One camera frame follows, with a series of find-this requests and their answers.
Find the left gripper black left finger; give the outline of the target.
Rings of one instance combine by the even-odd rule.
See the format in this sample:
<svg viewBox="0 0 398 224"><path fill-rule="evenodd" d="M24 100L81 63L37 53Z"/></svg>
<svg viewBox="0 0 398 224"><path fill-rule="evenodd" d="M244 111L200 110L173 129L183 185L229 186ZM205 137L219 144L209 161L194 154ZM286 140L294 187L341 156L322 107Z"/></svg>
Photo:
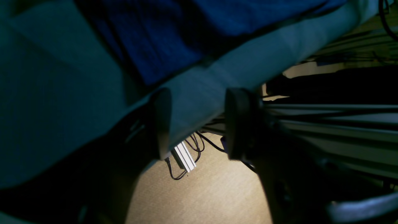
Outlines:
<svg viewBox="0 0 398 224"><path fill-rule="evenodd" d="M84 183L81 224L124 224L141 173L168 152L170 89L122 118L103 138Z"/></svg>

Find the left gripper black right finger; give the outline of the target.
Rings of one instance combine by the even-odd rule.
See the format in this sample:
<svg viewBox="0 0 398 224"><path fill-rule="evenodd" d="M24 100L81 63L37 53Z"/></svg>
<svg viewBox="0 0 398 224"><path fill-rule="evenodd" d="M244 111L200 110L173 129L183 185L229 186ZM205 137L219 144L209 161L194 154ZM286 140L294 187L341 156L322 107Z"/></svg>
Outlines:
<svg viewBox="0 0 398 224"><path fill-rule="evenodd" d="M243 88L225 95L228 156L253 164L274 224L328 224L322 170L294 137Z"/></svg>

